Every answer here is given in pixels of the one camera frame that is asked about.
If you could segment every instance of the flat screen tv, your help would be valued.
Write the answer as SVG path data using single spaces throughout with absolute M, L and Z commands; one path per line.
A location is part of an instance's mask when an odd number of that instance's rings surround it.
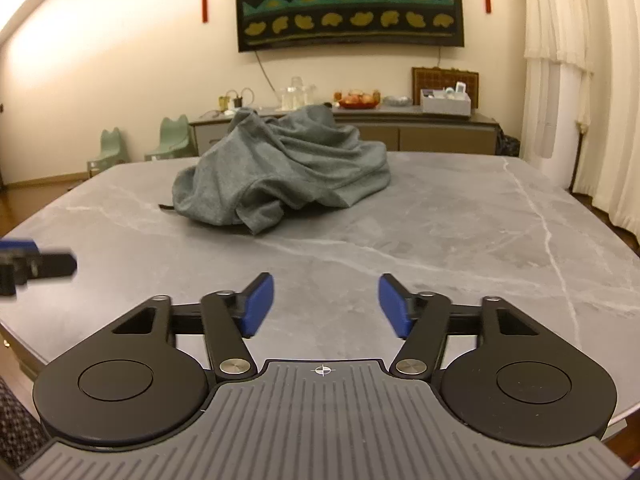
M 299 44 L 464 46 L 462 0 L 237 0 L 241 52 Z

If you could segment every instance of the countertop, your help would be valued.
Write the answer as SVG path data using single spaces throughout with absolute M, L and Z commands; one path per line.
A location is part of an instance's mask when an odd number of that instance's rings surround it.
M 288 112 L 277 110 L 273 107 L 259 107 L 255 109 L 261 117 L 282 117 Z M 486 117 L 478 112 L 473 112 L 471 117 L 457 116 L 439 116 L 433 114 L 425 114 L 419 106 L 386 106 L 380 105 L 370 110 L 348 110 L 345 108 L 332 108 L 334 116 L 338 120 L 353 118 L 357 121 L 387 121 L 387 122 L 416 122 L 428 120 L 430 123 L 438 124 L 473 124 L 475 126 L 493 126 L 498 125 L 497 121 Z M 232 115 L 225 115 L 217 110 L 212 110 L 202 114 L 197 118 L 190 118 L 191 126 L 204 126 L 206 124 L 223 124 L 231 122 Z
M 267 270 L 276 300 L 247 343 L 259 367 L 267 358 L 388 365 L 402 342 L 376 282 L 391 272 L 455 303 L 503 296 L 607 369 L 618 389 L 614 421 L 638 405 L 640 259 L 615 234 L 519 159 L 388 159 L 387 189 L 346 210 L 311 206 L 257 237 L 158 208 L 196 159 L 116 166 L 9 234 L 71 248 L 78 274 L 30 283 L 0 306 L 0 322 L 46 363 L 152 295 L 193 303 Z

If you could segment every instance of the curtain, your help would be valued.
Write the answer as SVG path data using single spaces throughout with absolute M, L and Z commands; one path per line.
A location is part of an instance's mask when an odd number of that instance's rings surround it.
M 580 130 L 587 131 L 592 67 L 586 0 L 526 0 L 526 7 L 527 86 L 521 156 L 531 162 L 536 157 L 553 155 L 563 66 L 579 70 L 580 81 L 575 89 L 578 105 L 572 113 Z
M 594 117 L 602 126 L 584 137 L 574 191 L 640 238 L 640 0 L 603 1 L 610 86 L 600 92 L 602 117 Z

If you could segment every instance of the wall-mounted television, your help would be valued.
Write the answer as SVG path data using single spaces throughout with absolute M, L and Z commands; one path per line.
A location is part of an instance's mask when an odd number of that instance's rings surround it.
M 241 52 L 301 44 L 464 46 L 462 0 L 236 0 Z

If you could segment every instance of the gray ribbed plate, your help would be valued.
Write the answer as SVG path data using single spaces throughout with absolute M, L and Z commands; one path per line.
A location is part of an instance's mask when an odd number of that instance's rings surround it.
M 464 426 L 428 384 L 376 361 L 271 362 L 220 387 L 190 427 L 127 452 L 53 443 L 25 480 L 553 479 L 620 480 L 626 467 L 596 438 L 531 449 Z

